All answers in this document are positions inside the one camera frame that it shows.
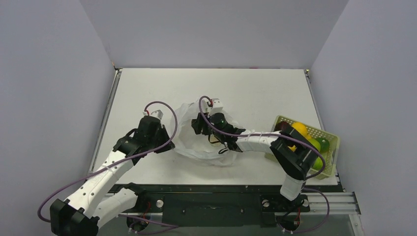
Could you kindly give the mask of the white plastic bag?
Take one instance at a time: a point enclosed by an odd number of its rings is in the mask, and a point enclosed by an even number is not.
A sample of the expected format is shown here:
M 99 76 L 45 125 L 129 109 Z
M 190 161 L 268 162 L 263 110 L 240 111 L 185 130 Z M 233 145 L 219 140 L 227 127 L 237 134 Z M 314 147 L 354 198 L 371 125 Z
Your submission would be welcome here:
M 185 157 L 200 161 L 203 165 L 230 166 L 235 162 L 238 153 L 224 151 L 225 147 L 219 143 L 211 143 L 208 136 L 195 134 L 191 122 L 200 113 L 198 101 L 183 103 L 175 110 L 177 120 L 171 118 L 169 134 L 173 134 L 177 124 L 173 142 L 174 151 Z

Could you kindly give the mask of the yellow fake fruit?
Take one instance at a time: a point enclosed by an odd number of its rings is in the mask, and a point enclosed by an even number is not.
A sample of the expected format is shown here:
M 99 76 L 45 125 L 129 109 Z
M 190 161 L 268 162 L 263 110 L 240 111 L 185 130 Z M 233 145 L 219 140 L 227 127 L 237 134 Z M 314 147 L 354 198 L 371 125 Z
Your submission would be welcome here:
M 298 133 L 302 136 L 308 136 L 308 129 L 307 127 L 301 122 L 294 122 L 291 124 L 291 127 L 294 128 Z

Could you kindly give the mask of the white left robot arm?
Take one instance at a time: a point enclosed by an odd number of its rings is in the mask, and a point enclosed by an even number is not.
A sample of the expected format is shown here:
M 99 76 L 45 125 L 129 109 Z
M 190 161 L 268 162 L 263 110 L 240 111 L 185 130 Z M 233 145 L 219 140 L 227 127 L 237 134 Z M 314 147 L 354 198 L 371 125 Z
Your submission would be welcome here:
M 57 236 L 95 236 L 99 229 L 127 209 L 141 211 L 147 198 L 131 187 L 104 199 L 114 184 L 150 152 L 161 153 L 175 146 L 162 125 L 160 110 L 145 115 L 137 128 L 114 145 L 102 168 L 64 201 L 50 206 L 51 231 Z

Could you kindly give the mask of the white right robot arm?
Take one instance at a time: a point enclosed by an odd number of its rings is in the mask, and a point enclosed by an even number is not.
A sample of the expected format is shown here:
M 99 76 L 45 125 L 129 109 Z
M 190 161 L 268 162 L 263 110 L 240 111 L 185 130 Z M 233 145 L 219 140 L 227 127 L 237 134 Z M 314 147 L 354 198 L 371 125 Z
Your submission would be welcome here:
M 290 210 L 297 204 L 297 197 L 306 181 L 314 177 L 308 172 L 316 159 L 323 160 L 316 147 L 295 128 L 283 122 L 275 132 L 251 132 L 231 125 L 223 113 L 212 116 L 199 113 L 192 119 L 191 126 L 197 135 L 213 135 L 227 150 L 263 152 L 274 156 L 286 173 L 277 197 L 278 205 L 284 210 Z

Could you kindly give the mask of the dark purple fake fruit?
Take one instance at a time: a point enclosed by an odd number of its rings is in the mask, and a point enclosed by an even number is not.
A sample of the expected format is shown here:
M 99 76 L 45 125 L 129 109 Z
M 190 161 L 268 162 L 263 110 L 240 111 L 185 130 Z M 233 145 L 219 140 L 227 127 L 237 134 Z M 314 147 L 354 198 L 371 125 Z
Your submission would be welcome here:
M 275 125 L 274 131 L 286 131 L 292 129 L 291 125 L 285 121 L 278 122 Z

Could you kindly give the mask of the green halved fake fruit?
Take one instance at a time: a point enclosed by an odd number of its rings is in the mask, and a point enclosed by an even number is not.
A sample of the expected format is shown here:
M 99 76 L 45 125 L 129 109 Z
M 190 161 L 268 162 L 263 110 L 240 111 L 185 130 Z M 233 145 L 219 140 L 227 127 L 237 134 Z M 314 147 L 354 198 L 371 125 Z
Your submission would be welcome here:
M 326 153 L 329 151 L 330 149 L 330 142 L 328 141 L 328 139 L 323 138 L 323 137 L 318 137 L 316 138 L 316 140 L 319 142 L 321 149 L 320 149 L 320 153 Z

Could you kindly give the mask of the green fake apple in basket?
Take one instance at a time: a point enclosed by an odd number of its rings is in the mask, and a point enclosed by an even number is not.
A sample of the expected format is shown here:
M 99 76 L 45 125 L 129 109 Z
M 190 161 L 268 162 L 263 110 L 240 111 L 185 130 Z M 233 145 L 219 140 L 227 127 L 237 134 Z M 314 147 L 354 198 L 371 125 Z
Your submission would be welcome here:
M 312 169 L 319 171 L 324 166 L 324 163 L 321 158 L 317 158 L 312 166 Z

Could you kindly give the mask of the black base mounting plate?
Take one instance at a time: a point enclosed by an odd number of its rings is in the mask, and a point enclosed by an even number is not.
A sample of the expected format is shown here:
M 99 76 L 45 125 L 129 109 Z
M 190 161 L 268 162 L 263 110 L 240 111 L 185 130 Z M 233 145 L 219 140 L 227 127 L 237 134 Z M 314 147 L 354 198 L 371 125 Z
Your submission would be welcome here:
M 160 216 L 162 222 L 180 227 L 274 227 L 281 216 L 290 218 L 310 211 L 308 197 L 289 201 L 279 185 L 150 185 L 115 184 L 138 194 L 128 213 Z

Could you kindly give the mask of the yellow-green perforated plastic basket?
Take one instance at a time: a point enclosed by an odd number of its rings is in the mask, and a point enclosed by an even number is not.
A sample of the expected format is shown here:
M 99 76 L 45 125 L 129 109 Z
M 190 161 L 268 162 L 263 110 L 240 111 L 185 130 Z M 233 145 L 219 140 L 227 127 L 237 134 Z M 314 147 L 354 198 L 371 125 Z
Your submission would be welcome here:
M 281 121 L 285 121 L 285 122 L 289 123 L 290 125 L 294 122 L 298 122 L 294 119 L 279 115 L 275 119 L 272 131 L 274 131 L 275 125 L 278 122 L 281 122 Z M 337 155 L 338 155 L 338 149 L 339 149 L 339 146 L 340 146 L 339 137 L 334 135 L 334 134 L 328 133 L 324 130 L 321 130 L 319 128 L 316 128 L 314 126 L 310 126 L 310 125 L 307 125 L 307 124 L 304 124 L 304 125 L 308 129 L 308 136 L 306 136 L 307 140 L 310 139 L 310 138 L 316 139 L 318 137 L 323 137 L 323 138 L 328 139 L 328 141 L 330 142 L 329 151 L 326 152 L 326 153 L 321 153 L 321 155 L 323 156 L 323 158 L 326 162 L 325 169 L 319 175 L 315 176 L 315 179 L 323 180 L 323 179 L 334 176 L 334 172 L 335 172 L 335 169 L 336 169 L 336 160 L 337 160 Z M 278 161 L 276 160 L 275 157 L 273 157 L 272 154 L 267 153 L 267 154 L 264 155 L 264 157 L 266 159 L 272 161 L 272 162 L 278 163 Z M 311 174 L 311 175 L 315 174 L 317 172 L 318 171 L 316 171 L 314 169 L 309 170 L 309 174 Z

